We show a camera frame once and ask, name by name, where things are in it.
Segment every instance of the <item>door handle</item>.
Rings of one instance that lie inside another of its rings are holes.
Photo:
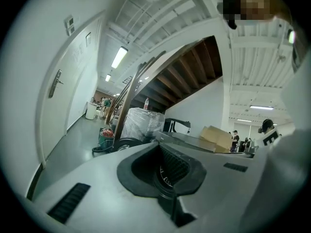
[[[58,70],[58,72],[57,72],[57,74],[56,74],[56,77],[55,77],[55,79],[54,79],[54,81],[53,81],[51,90],[50,90],[49,98],[52,98],[52,97],[53,97],[54,91],[55,91],[55,88],[56,88],[57,83],[64,84],[63,82],[59,81],[59,77],[60,77],[61,74],[62,74],[62,70]]]

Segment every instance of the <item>white door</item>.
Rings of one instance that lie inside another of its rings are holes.
[[[40,144],[45,159],[67,132],[66,119],[79,79],[91,57],[98,51],[100,23],[101,18],[97,18],[86,26],[53,67],[53,73],[44,92],[39,127]],[[89,34],[90,42],[86,45],[86,36]],[[64,84],[58,83],[53,97],[49,98],[58,70],[62,71],[59,80]]]

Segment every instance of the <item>gray floor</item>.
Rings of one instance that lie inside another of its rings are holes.
[[[33,199],[81,164],[105,153],[92,153],[97,146],[103,120],[80,118],[51,152],[46,168],[42,171],[35,188]]]

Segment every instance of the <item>door frame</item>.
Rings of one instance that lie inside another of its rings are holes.
[[[51,65],[50,65],[50,67],[49,67],[49,69],[48,69],[48,71],[44,77],[43,82],[42,82],[40,92],[39,92],[39,96],[38,96],[38,102],[37,102],[37,106],[36,106],[36,114],[35,114],[35,143],[36,143],[38,157],[39,157],[40,162],[43,165],[43,168],[45,168],[45,166],[46,166],[46,158],[44,157],[42,134],[41,134],[42,114],[43,114],[43,108],[44,108],[45,92],[50,86],[49,80],[50,80],[53,72],[56,70],[59,62],[63,59],[66,52],[69,50],[69,48],[72,45],[75,38],[77,38],[89,24],[93,23],[96,20],[100,21],[100,26],[97,28],[97,30],[99,30],[99,32],[98,32],[99,34],[96,37],[96,41],[97,41],[96,47],[98,49],[99,39],[100,39],[100,35],[102,33],[101,29],[102,29],[104,14],[105,14],[105,10],[97,13],[96,15],[91,17],[89,20],[87,20],[83,25],[81,25],[70,37],[68,37],[68,39],[66,40],[64,45],[59,49],[59,51],[57,52],[57,54],[53,58]],[[78,79],[78,83],[79,83],[79,80],[81,79],[81,76],[84,73],[84,70],[82,71],[82,73]],[[75,94],[77,87],[78,87],[78,85],[76,85],[76,87],[74,89],[74,92],[73,92],[72,97],[70,99],[70,105],[72,105],[73,97],[74,97],[74,94]],[[67,118],[66,118],[65,123],[64,123],[64,135],[66,135],[66,133],[67,133],[66,122],[68,121],[69,112],[70,112],[70,108],[67,111]]]

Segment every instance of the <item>plastic-wrapped package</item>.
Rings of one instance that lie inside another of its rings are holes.
[[[156,132],[163,130],[165,116],[141,108],[129,109],[121,138],[135,138],[143,143],[156,138]]]

